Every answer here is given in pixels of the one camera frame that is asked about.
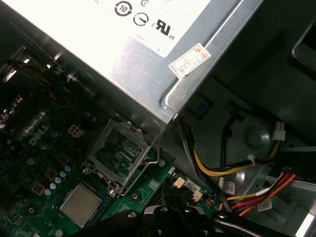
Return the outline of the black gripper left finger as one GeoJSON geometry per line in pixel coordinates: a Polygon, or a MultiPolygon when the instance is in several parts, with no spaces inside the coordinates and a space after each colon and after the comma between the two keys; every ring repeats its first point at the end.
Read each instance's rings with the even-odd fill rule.
{"type": "Polygon", "coordinates": [[[142,212],[124,210],[73,237],[172,237],[175,234],[175,187],[170,182],[161,186],[160,203],[142,212]]]}

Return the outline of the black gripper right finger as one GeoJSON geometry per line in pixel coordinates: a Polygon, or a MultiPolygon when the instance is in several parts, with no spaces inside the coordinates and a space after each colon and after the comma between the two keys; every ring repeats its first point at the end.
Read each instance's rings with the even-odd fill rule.
{"type": "Polygon", "coordinates": [[[228,211],[208,218],[201,209],[183,201],[185,187],[174,187],[174,235],[176,237],[285,237],[280,233],[228,211]]]}

